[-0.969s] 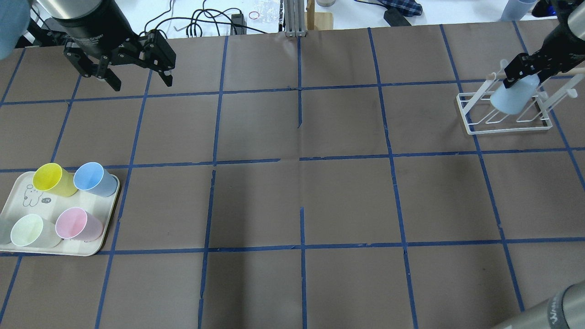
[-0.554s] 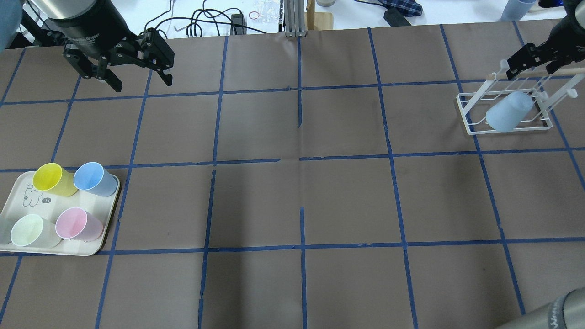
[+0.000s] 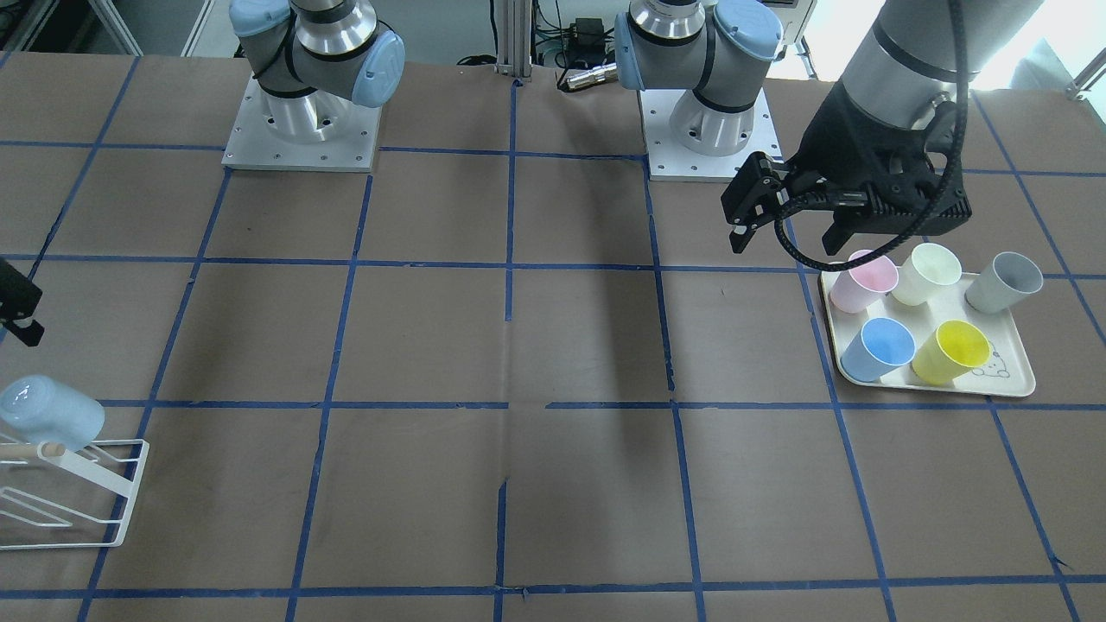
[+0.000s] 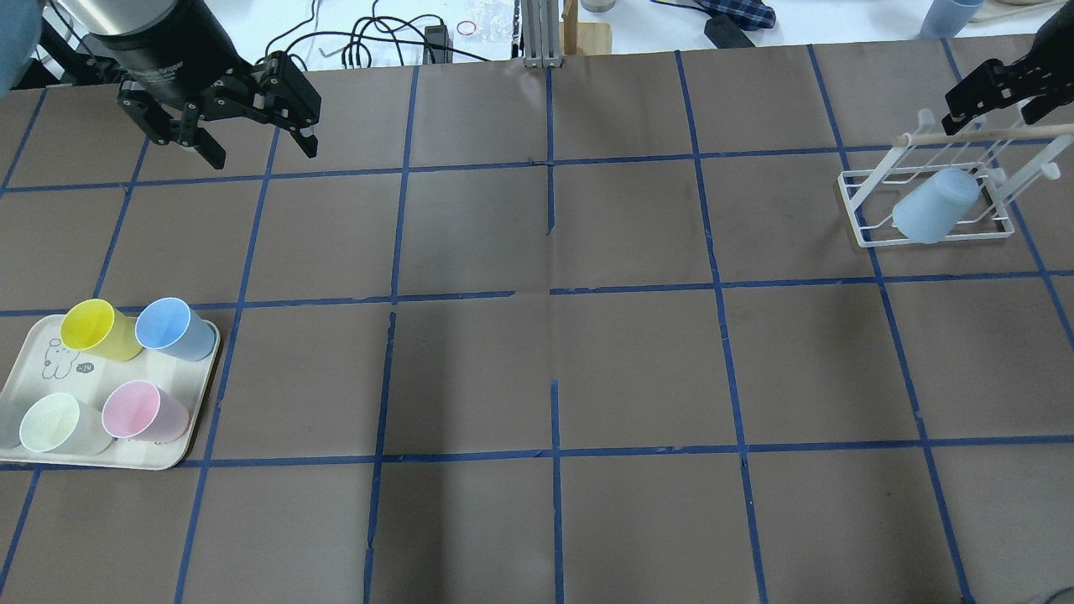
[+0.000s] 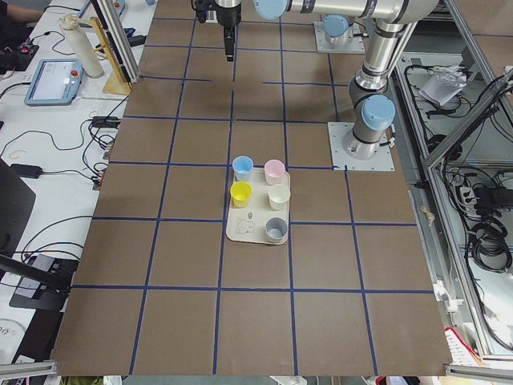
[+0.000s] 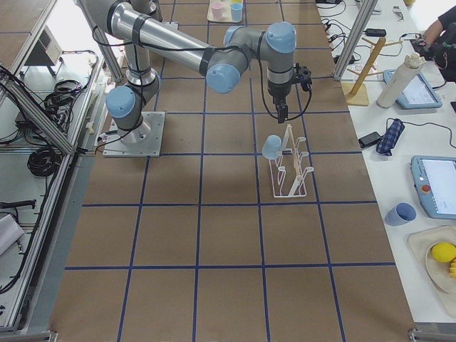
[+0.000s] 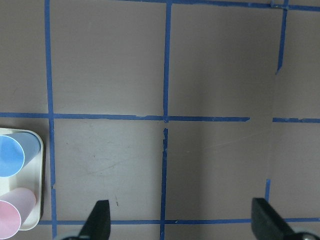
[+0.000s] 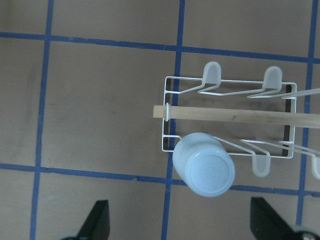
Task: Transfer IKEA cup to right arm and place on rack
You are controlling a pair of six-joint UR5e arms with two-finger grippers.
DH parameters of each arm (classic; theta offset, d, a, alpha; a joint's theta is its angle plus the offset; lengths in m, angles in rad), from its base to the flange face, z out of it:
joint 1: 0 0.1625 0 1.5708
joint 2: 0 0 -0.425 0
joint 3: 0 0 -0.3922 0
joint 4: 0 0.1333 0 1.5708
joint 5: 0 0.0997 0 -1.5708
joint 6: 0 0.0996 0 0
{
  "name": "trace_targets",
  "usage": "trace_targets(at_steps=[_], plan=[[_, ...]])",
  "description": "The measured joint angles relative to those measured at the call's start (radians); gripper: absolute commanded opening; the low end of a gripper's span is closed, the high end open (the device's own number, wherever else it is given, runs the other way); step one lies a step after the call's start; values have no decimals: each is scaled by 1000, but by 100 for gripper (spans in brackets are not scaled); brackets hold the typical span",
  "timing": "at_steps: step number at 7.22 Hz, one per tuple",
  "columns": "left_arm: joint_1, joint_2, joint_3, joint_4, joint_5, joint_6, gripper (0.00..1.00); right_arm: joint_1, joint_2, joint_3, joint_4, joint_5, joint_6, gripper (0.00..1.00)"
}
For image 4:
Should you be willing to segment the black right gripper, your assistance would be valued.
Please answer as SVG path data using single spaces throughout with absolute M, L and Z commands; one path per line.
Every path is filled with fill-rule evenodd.
M 1024 58 L 1013 64 L 986 59 L 945 95 L 944 133 L 955 135 L 971 120 L 1024 101 L 1024 123 L 1039 123 L 1073 99 L 1073 14 L 1056 13 L 1043 24 Z

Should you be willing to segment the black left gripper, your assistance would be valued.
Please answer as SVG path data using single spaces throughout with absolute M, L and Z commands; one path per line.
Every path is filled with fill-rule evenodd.
M 249 64 L 203 1 L 81 1 L 79 21 L 124 68 L 117 102 L 154 143 L 223 169 L 227 152 L 200 123 L 245 117 L 317 157 L 321 96 L 295 58 L 272 51 Z

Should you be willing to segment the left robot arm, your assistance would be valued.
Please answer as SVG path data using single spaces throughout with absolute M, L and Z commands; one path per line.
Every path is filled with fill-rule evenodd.
M 117 104 L 157 145 L 197 152 L 223 168 L 224 148 L 205 123 L 245 118 L 289 133 L 317 156 L 322 99 L 295 58 L 272 51 L 244 59 L 203 1 L 66 1 L 124 70 Z

